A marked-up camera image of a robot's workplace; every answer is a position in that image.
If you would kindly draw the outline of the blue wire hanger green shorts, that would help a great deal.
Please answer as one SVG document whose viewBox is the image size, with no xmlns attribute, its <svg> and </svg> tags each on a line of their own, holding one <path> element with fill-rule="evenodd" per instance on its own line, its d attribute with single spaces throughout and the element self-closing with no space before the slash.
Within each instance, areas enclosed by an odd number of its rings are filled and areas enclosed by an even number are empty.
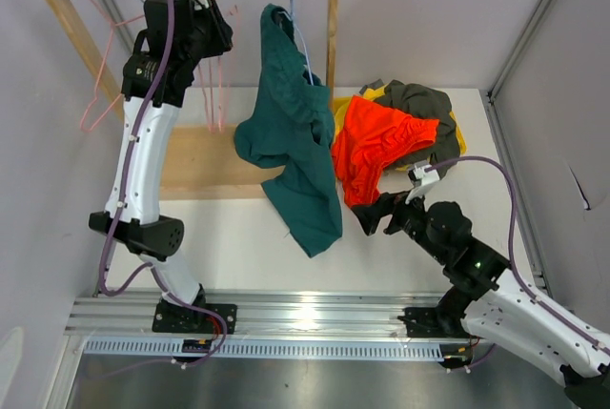
<svg viewBox="0 0 610 409">
<path fill-rule="evenodd" d="M 305 58 L 305 70 L 308 75 L 308 84 L 313 86 L 315 84 L 315 81 L 314 81 L 314 75 L 313 75 L 313 71 L 312 71 L 312 67 L 311 67 L 310 55 L 308 52 L 308 48 L 307 48 L 307 44 L 306 44 L 304 35 L 302 34 L 302 32 L 297 24 L 296 12 L 295 12 L 295 0 L 289 0 L 289 4 L 290 4 L 290 11 L 287 13 L 287 16 L 292 21 L 294 30 L 295 30 L 296 34 L 298 35 L 298 38 L 300 39 L 301 46 L 303 48 L 303 55 Z"/>
</svg>

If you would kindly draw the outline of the pink wire hanger olive shorts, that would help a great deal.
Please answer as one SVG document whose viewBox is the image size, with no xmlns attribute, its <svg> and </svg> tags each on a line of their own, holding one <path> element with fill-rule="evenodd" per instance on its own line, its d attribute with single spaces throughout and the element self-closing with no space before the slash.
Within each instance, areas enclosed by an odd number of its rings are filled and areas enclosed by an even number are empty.
<svg viewBox="0 0 610 409">
<path fill-rule="evenodd" d="M 214 86 L 213 86 L 213 67 L 212 61 L 209 60 L 207 62 L 208 68 L 208 79 L 207 82 L 204 82 L 203 72 L 201 68 L 198 68 L 199 79 L 201 83 L 201 91 L 204 95 L 204 105 L 205 105 L 205 116 L 206 123 L 208 126 L 208 130 L 213 133 L 214 132 Z"/>
</svg>

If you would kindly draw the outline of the pink wire hanger orange shorts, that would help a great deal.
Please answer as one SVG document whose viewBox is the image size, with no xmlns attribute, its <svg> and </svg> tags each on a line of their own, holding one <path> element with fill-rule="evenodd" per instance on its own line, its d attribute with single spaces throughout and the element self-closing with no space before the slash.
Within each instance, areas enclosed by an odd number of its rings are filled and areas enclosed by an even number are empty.
<svg viewBox="0 0 610 409">
<path fill-rule="evenodd" d="M 239 31 L 240 24 L 240 14 L 237 4 L 234 4 L 228 11 L 227 14 L 235 21 L 236 25 L 234 27 L 234 39 L 237 37 L 237 33 Z M 226 107 L 228 103 L 229 97 L 229 89 L 231 87 L 229 72 L 229 61 L 226 60 L 222 62 L 222 58 L 220 56 L 217 57 L 216 64 L 217 71 L 217 90 L 218 90 L 218 108 L 217 108 L 217 129 L 220 133 L 224 132 L 226 126 Z"/>
</svg>

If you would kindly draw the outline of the dark green shorts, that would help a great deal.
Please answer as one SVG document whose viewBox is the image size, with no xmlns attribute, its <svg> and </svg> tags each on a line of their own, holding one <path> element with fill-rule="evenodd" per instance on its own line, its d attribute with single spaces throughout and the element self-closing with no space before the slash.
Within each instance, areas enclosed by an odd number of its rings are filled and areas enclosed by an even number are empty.
<svg viewBox="0 0 610 409">
<path fill-rule="evenodd" d="M 342 212 L 331 157 L 331 93 L 295 42 L 288 11 L 267 5 L 260 16 L 261 71 L 252 115 L 234 133 L 237 155 L 280 169 L 262 189 L 308 257 L 342 237 Z"/>
</svg>

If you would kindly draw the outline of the olive green shorts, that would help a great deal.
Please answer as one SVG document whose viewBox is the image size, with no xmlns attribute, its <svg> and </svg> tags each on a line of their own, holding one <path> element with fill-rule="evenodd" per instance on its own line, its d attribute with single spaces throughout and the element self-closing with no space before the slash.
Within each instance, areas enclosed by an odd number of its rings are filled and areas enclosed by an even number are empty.
<svg viewBox="0 0 610 409">
<path fill-rule="evenodd" d="M 430 164 L 437 164 L 462 154 L 458 139 L 458 124 L 453 117 L 451 100 L 445 92 L 420 84 L 403 84 L 392 80 L 385 86 L 384 94 L 374 101 L 381 106 L 400 110 L 415 118 L 438 121 L 437 137 L 432 146 L 402 156 L 394 161 L 389 169 L 406 168 L 424 160 Z"/>
</svg>

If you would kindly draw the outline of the grey shorts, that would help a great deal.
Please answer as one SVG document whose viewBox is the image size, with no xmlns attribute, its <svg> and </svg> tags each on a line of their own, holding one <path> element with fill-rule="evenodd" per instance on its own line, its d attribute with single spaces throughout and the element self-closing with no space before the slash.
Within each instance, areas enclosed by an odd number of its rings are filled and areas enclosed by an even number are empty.
<svg viewBox="0 0 610 409">
<path fill-rule="evenodd" d="M 362 96 L 368 96 L 369 98 L 372 96 L 376 98 L 380 95 L 384 94 L 385 84 L 381 79 L 377 79 L 373 82 L 365 84 L 360 90 L 359 94 Z"/>
</svg>

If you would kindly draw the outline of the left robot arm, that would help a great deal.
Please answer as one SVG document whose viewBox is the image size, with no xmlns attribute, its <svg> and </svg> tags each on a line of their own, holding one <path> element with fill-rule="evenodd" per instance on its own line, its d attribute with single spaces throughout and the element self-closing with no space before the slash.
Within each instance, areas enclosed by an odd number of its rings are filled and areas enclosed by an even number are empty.
<svg viewBox="0 0 610 409">
<path fill-rule="evenodd" d="M 111 195 L 92 213 L 91 230 L 105 236 L 99 268 L 104 282 L 114 244 L 140 257 L 163 299 L 176 305 L 173 321 L 188 333 L 206 323 L 196 301 L 201 285 L 180 253 L 185 226 L 160 212 L 160 183 L 169 139 L 199 63 L 233 47 L 233 30 L 215 0 L 145 0 L 146 27 L 123 67 L 124 127 Z"/>
</svg>

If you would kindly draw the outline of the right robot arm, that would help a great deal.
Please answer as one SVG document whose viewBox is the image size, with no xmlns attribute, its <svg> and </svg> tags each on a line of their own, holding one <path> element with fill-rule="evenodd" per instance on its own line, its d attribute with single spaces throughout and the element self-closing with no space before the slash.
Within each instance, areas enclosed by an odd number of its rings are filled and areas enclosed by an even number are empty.
<svg viewBox="0 0 610 409">
<path fill-rule="evenodd" d="M 520 278 L 507 257 L 473 236 L 456 202 L 425 206 L 421 197 L 382 194 L 353 212 L 366 235 L 389 217 L 385 234 L 405 233 L 440 264 L 451 284 L 436 307 L 442 334 L 489 340 L 552 378 L 578 408 L 608 407 L 608 334 Z"/>
</svg>

